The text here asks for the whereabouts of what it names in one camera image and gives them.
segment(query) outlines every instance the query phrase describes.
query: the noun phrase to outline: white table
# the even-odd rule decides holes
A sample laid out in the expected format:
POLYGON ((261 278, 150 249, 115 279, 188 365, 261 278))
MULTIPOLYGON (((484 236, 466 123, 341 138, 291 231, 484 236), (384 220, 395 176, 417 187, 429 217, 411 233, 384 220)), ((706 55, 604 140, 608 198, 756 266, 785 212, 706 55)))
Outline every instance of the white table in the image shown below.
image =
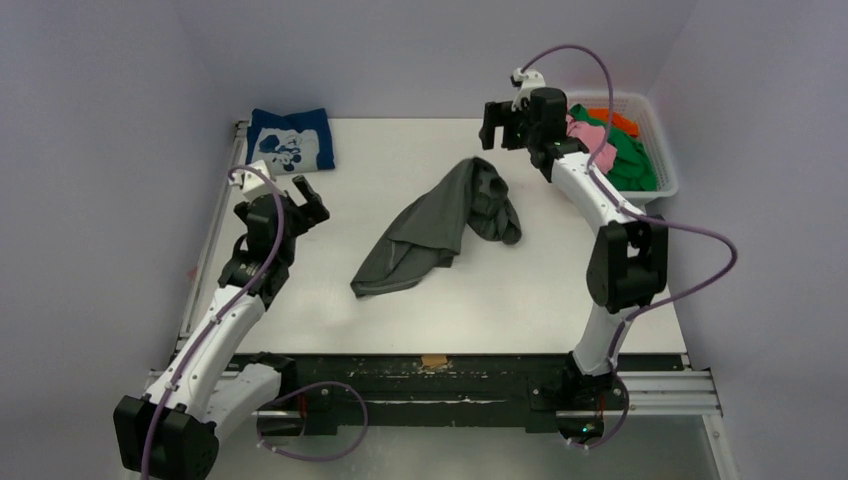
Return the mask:
MULTIPOLYGON (((337 168, 306 175, 330 210, 329 221, 297 240, 291 278, 239 353, 566 353, 583 333, 592 305, 585 283, 594 244, 588 225, 545 182, 526 151, 480 149, 480 120, 332 120, 337 168), (357 300, 350 280, 409 203, 458 161, 478 155, 509 185, 523 238, 512 247, 466 228, 462 253, 402 292, 357 300)), ((300 203, 291 177, 277 179, 300 203)), ((217 277, 244 225, 231 191, 207 268, 204 313, 217 277)), ((672 306, 640 317, 622 352, 685 353, 672 306)))

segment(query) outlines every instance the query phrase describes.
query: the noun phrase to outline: cable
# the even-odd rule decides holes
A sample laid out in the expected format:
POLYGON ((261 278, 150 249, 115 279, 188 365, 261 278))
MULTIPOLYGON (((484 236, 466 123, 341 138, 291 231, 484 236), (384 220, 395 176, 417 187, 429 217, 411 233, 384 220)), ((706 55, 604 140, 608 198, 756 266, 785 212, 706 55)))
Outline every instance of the cable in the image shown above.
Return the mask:
MULTIPOLYGON (((274 185, 274 182, 272 182, 268 177, 263 175, 262 172, 253 167, 248 167, 246 165, 235 166, 227 172, 227 176, 229 178, 232 178, 233 173, 238 170, 244 170, 256 175, 257 177, 259 177, 260 180, 262 180, 263 183, 265 183, 265 185, 271 190, 271 192, 276 192, 276 186, 274 185)), ((150 455, 153 451, 153 438, 156 434, 156 428, 159 425, 159 419, 162 417, 162 412, 165 410, 165 404, 168 403, 168 399, 171 398, 171 392, 173 391, 172 388, 175 388, 177 386, 177 382, 179 382, 182 378, 183 370, 185 370, 185 368, 188 366, 189 362, 191 361, 191 358, 194 356, 195 352, 200 347, 200 345, 203 344, 204 340, 206 340, 206 337, 209 336, 209 333, 212 331, 215 325, 218 325, 221 321, 223 321, 224 315, 226 315, 227 312, 233 307, 233 305, 235 305, 236 302, 238 302, 241 297, 243 297, 244 294, 247 293, 251 287, 253 287, 253 284, 255 284, 256 281, 259 280, 259 278, 261 278, 263 274, 265 274, 265 271, 268 270, 268 267, 271 266, 271 262, 274 260, 274 257, 277 256, 277 251, 280 249, 280 244, 283 241, 283 227, 285 225, 285 218, 283 216, 283 204, 280 201, 279 195, 274 195, 274 206, 277 208, 277 236, 274 238, 274 245, 271 247, 271 251, 268 252, 268 257, 265 259, 265 263, 263 263, 262 266, 259 267, 259 270, 256 271, 256 273, 244 285, 244 287, 242 287, 242 289, 239 290, 235 294, 235 296, 230 299, 229 302, 224 304, 224 306, 221 307, 220 310, 218 310, 218 312, 215 314, 215 319, 209 320, 209 322, 200 332, 200 335, 198 335, 197 340, 188 347, 188 350, 186 350, 186 354, 183 356, 180 363, 177 364, 177 367, 174 369, 174 374, 171 375, 171 379, 169 381, 171 385, 165 389, 165 392, 162 394, 162 398, 159 399, 159 404, 156 405, 156 410, 153 411, 153 418, 151 418, 150 425, 147 427, 147 436, 144 438, 144 449, 142 450, 141 454, 142 480, 148 480, 150 478, 150 455)))
POLYGON ((358 447, 359 444, 362 443, 362 440, 365 439, 365 434, 368 433, 368 406, 365 404, 365 400, 362 398, 362 395, 360 395, 359 392, 354 390, 353 387, 351 387, 350 385, 348 385, 346 383, 335 382, 335 381, 332 381, 332 380, 328 380, 328 381, 325 381, 325 382, 317 382, 317 383, 313 383, 311 385, 307 385, 305 387, 301 387, 301 388, 299 388, 299 389, 297 389, 293 392, 287 393, 287 394, 283 395, 282 397, 268 403, 267 405, 276 405, 276 404, 285 403, 286 401, 290 400, 292 397, 300 395, 304 392, 308 392, 309 390, 316 389, 318 387, 340 387, 340 388, 344 388, 345 390, 349 391, 354 397, 356 397, 356 400, 359 402, 359 405, 362 407, 362 422, 363 423, 362 423, 362 430, 359 432, 359 436, 356 437, 356 439, 353 441, 353 443, 351 443, 347 448, 345 448, 344 450, 342 450, 338 453, 334 453, 332 455, 326 455, 326 456, 314 456, 313 457, 313 456, 310 456, 310 455, 301 455, 299 453, 288 452, 288 451, 285 451, 281 448, 277 448, 277 447, 271 445, 270 443, 268 443, 267 440, 265 440, 265 438, 262 436, 262 432, 259 430, 259 420, 257 420, 256 421, 256 435, 259 437, 259 443, 256 446, 257 447, 264 447, 268 451, 270 451, 272 453, 276 453, 277 455, 282 455, 284 457, 293 458, 295 460, 302 460, 304 462, 329 462, 329 461, 332 461, 332 460, 338 460, 339 458, 342 458, 345 455, 349 454, 350 452, 356 450, 356 447, 358 447))
POLYGON ((636 220, 639 220, 639 221, 642 221, 642 222, 645 222, 645 223, 651 223, 651 224, 654 224, 654 225, 660 225, 660 226, 664 226, 664 227, 667 227, 667 228, 673 228, 673 229, 676 229, 676 230, 682 230, 682 231, 690 232, 690 233, 697 233, 699 235, 704 235, 704 236, 707 236, 707 237, 710 237, 710 238, 714 238, 714 239, 724 243, 727 246, 727 248, 730 249, 730 260, 717 273, 715 273, 711 277, 707 278, 703 282, 698 283, 697 285, 695 285, 693 287, 687 288, 686 290, 683 290, 682 292, 677 292, 676 294, 671 295, 666 299, 660 300, 660 301, 653 303, 651 305, 646 305, 644 307, 641 307, 641 308, 633 311, 630 315, 627 315, 627 317, 624 318, 623 322, 621 322, 618 325, 618 328, 616 329, 615 334, 613 335, 612 343, 610 344, 610 347, 609 347, 608 357, 610 359, 610 366, 612 367, 611 373, 613 375, 613 378, 614 378, 614 380, 621 383, 621 386, 622 386, 621 390, 622 390, 622 394, 623 394, 622 400, 624 402, 624 405, 622 407, 621 417, 619 418, 618 422, 616 422, 615 426, 613 426, 613 428, 609 431, 609 433, 607 435, 604 435, 603 437, 601 437, 600 440, 593 443, 592 445, 584 445, 584 448, 588 450, 588 449, 592 449, 592 448, 597 448, 597 447, 603 445, 604 443, 606 443, 610 438, 612 438, 619 431, 619 429, 621 429, 621 426, 624 424, 624 420, 627 418, 627 411, 630 410, 630 395, 629 395, 629 392, 627 391, 627 387, 624 385, 624 382, 622 382, 621 378, 619 378, 617 367, 612 361, 613 355, 615 354, 615 346, 618 344, 618 340, 621 338, 621 335, 623 335, 623 333, 624 333, 625 325, 627 325, 629 322, 633 322, 633 320, 635 320, 636 317, 638 317, 638 316, 640 316, 644 313, 650 312, 651 310, 662 307, 663 305, 668 305, 669 303, 672 303, 672 302, 675 302, 675 301, 680 300, 682 298, 688 297, 689 295, 692 295, 693 293, 698 292, 698 291, 702 290, 703 288, 705 288, 709 285, 712 285, 719 278, 725 276, 727 274, 727 272, 729 272, 733 268, 733 266, 736 265, 736 261, 739 258, 739 252, 736 249, 736 245, 733 243, 733 241, 731 241, 729 238, 727 238, 726 236, 724 236, 720 233, 714 232, 712 230, 708 230, 706 228, 694 227, 694 226, 691 226, 691 225, 685 225, 685 224, 682 224, 682 223, 672 222, 672 221, 668 221, 668 220, 661 220, 659 218, 654 218, 654 217, 649 217, 647 215, 642 215, 640 213, 636 213, 636 212, 631 211, 630 209, 628 209, 626 207, 626 205, 622 205, 621 202, 618 201, 618 199, 615 197, 615 195, 606 187, 606 185, 601 181, 601 179, 598 178, 596 170, 593 170, 591 168, 592 165, 594 165, 594 163, 595 163, 595 158, 598 156, 599 153, 601 153, 601 150, 603 149, 603 147, 606 145, 607 141, 609 140, 609 134, 610 134, 610 131, 612 129, 612 118, 613 118, 612 79, 610 78, 609 70, 607 69, 607 66, 604 64, 603 60, 601 60, 601 57, 599 57, 592 50, 590 50, 590 49, 588 49, 588 48, 586 48, 582 45, 576 45, 576 44, 557 45, 557 46, 551 47, 551 48, 539 53, 535 57, 533 57, 529 62, 527 62, 526 65, 524 65, 524 67, 521 69, 521 71, 524 72, 525 70, 527 70, 528 68, 533 66, 533 64, 536 63, 537 61, 539 61, 541 58, 544 58, 544 57, 550 55, 551 53, 554 53, 554 52, 557 52, 557 51, 560 51, 560 50, 580 50, 581 52, 584 52, 584 53, 588 54, 589 56, 591 56, 593 59, 595 59, 595 61, 598 63, 598 66, 600 66, 601 70, 604 72, 604 78, 607 82, 607 92, 608 92, 608 95, 609 95, 609 108, 607 109, 607 122, 606 122, 606 125, 604 126, 604 138, 601 141, 601 143, 598 145, 598 148, 596 148, 595 151, 593 151, 589 155, 589 160, 586 162, 586 172, 588 173, 589 177, 592 178, 592 181, 595 183, 595 185, 597 185, 597 187, 604 193, 604 196, 606 196, 607 199, 609 199, 609 201, 613 205, 615 205, 615 207, 621 213, 623 213, 624 215, 627 215, 630 218, 633 218, 633 219, 636 219, 636 220))

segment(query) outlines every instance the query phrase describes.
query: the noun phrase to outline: orange cloth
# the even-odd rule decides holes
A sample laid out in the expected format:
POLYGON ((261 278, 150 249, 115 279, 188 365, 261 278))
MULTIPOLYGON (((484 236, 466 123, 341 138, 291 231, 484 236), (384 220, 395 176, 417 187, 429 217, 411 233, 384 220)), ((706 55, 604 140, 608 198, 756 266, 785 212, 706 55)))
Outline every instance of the orange cloth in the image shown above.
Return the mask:
MULTIPOLYGON (((609 110, 606 108, 590 108, 589 116, 606 123, 607 117, 609 117, 609 110)), ((620 113, 612 112, 612 126, 621 129, 631 137, 635 138, 639 136, 639 125, 636 122, 628 120, 627 117, 620 113)))

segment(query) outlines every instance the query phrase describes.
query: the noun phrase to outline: green cloth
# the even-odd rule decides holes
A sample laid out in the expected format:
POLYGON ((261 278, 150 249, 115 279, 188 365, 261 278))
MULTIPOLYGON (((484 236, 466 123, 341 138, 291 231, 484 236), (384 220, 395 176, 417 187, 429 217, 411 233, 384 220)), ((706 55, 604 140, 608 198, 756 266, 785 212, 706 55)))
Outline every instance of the green cloth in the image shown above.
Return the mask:
MULTIPOLYGON (((592 118, 579 103, 571 107, 571 116, 579 122, 603 127, 606 122, 592 118)), ((620 192, 654 192, 657 190, 657 176, 654 166, 645 152, 642 142, 635 140, 622 130, 612 127, 608 143, 618 150, 615 164, 607 172, 607 180, 620 192)))

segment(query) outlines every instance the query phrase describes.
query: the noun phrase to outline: pink cloth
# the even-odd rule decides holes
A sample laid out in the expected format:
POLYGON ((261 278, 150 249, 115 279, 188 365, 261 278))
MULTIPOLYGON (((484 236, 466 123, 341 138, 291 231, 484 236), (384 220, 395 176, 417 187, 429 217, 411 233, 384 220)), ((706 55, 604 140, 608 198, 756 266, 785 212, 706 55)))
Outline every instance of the pink cloth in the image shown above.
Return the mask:
MULTIPOLYGON (((571 115, 566 115, 565 118, 568 122, 565 134, 569 137, 579 138, 583 145, 589 148, 589 153, 594 152, 604 139, 604 127, 594 127, 586 122, 575 121, 571 115)), ((604 145, 601 153, 595 157, 595 165, 598 166, 601 173, 606 175, 607 172, 612 170, 617 152, 618 150, 609 143, 604 145)))

